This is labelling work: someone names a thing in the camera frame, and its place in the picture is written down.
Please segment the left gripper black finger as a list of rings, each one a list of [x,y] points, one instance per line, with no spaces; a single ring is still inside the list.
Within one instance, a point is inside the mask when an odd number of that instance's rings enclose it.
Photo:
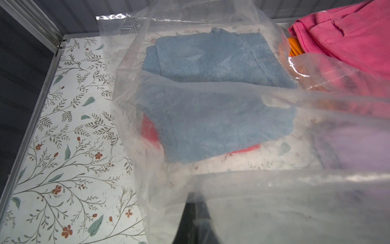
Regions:
[[[188,194],[173,244],[218,244],[203,195]]]

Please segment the folded red cloth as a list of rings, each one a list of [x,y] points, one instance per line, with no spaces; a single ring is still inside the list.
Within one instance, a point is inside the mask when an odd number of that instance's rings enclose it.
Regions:
[[[155,128],[154,123],[146,115],[143,115],[143,120],[141,125],[141,136],[145,138],[148,142],[150,142],[153,146],[155,146],[157,149],[160,149],[158,132]],[[233,154],[247,153],[250,151],[260,149],[260,147],[261,144],[257,144],[248,148],[227,153],[227,155],[232,156]]]

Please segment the blue grey cloth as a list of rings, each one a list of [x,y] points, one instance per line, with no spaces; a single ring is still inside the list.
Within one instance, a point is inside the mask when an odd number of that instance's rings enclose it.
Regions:
[[[165,36],[146,48],[142,70],[152,74],[138,93],[170,163],[193,163],[293,131],[295,110],[264,103],[270,87],[296,83],[260,33]]]

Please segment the orange trousers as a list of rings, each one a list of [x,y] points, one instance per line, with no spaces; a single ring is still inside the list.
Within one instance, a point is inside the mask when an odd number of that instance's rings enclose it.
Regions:
[[[305,53],[298,39],[287,39],[289,51],[279,47],[279,61],[289,76],[304,90],[325,92],[320,71],[321,59],[317,54]]]

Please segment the purple cloth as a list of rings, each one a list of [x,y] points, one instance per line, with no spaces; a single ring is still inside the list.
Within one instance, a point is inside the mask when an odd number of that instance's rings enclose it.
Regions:
[[[324,169],[390,169],[388,126],[321,124],[314,128],[313,144]]]

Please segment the pink cloth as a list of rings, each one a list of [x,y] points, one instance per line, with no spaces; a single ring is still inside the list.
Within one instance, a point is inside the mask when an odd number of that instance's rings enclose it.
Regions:
[[[365,1],[310,14],[288,29],[305,53],[320,56],[322,86],[352,97],[321,96],[324,110],[390,116],[390,3]]]

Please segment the clear plastic vacuum bag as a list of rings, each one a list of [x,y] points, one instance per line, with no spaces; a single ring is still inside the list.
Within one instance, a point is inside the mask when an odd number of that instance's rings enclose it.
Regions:
[[[205,199],[219,244],[389,243],[390,170],[324,169],[313,132],[321,124],[390,127],[390,117],[315,106],[321,96],[352,100],[345,94],[304,90],[297,83],[296,89],[270,87],[261,93],[265,104],[295,110],[289,135],[250,152],[170,163],[161,144],[157,149],[141,136],[138,93],[152,76],[142,70],[146,48],[161,37],[216,27],[262,34],[279,61],[279,47],[289,51],[288,40],[254,1],[154,1],[138,12],[97,17],[101,38],[133,20],[141,28],[114,69],[111,110],[125,151],[141,173],[136,194],[147,228],[172,207],[185,207],[194,192]]]

